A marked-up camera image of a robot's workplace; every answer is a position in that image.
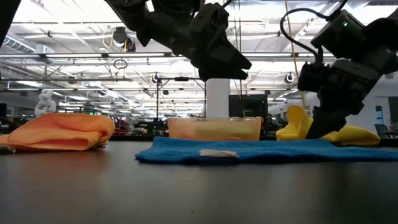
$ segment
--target white column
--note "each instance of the white column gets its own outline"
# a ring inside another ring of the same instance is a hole
[[[206,117],[228,118],[229,79],[212,78],[206,83]]]

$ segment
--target warehouse ceiling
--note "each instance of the warehouse ceiling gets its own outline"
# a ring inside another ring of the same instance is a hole
[[[324,14],[329,14],[339,5],[336,1],[293,0],[287,3],[289,9],[309,7]],[[363,24],[369,24],[377,18],[388,16],[397,5],[398,1],[388,0],[348,1],[345,9]],[[232,94],[238,94],[238,89],[242,86],[243,93],[247,94],[259,94],[270,90],[273,98],[298,97],[295,91],[297,79],[289,84],[285,82],[286,74],[295,74],[291,44],[283,35],[279,35],[279,20],[286,12],[285,3],[278,0],[235,0],[226,10],[229,12],[228,39],[238,50],[250,56],[248,58],[252,61],[247,80],[241,83],[231,81]],[[312,37],[326,24],[326,21],[306,12],[292,14],[290,22],[292,35],[307,45],[310,45]],[[197,69],[189,60],[174,57],[168,48],[153,40],[147,47],[143,47],[135,38],[135,32],[129,30],[127,34],[135,41],[136,55],[139,57],[123,57],[124,61],[120,61],[121,55],[117,54],[110,58],[83,57],[85,54],[93,53],[124,53],[125,49],[113,44],[111,38],[115,28],[121,26],[124,26],[123,23],[102,0],[22,0],[8,33],[11,42],[15,41],[16,44],[4,44],[0,49],[1,53],[70,55],[67,55],[68,58],[47,59],[51,60],[51,64],[47,64],[49,61],[34,58],[3,57],[0,58],[1,73],[6,78],[84,78],[87,81],[21,81],[7,85],[10,88],[20,88],[22,85],[27,90],[47,86],[57,89],[57,95],[64,101],[78,101],[78,104],[92,101],[97,105],[115,102],[111,106],[95,107],[103,108],[103,111],[111,111],[110,108],[119,108],[120,111],[133,109],[134,113],[139,114],[148,111],[151,114],[150,110],[155,106],[154,75],[162,78],[198,78]],[[27,48],[16,48],[18,44]],[[300,70],[304,61],[308,60],[308,52],[298,46],[294,46],[294,50],[302,53],[297,63]],[[116,68],[117,60],[118,63],[126,62],[127,67]],[[163,102],[163,112],[160,113],[169,113],[171,109],[181,114],[201,113],[204,86],[200,80],[169,81],[162,87],[162,90],[167,92],[160,91]]]

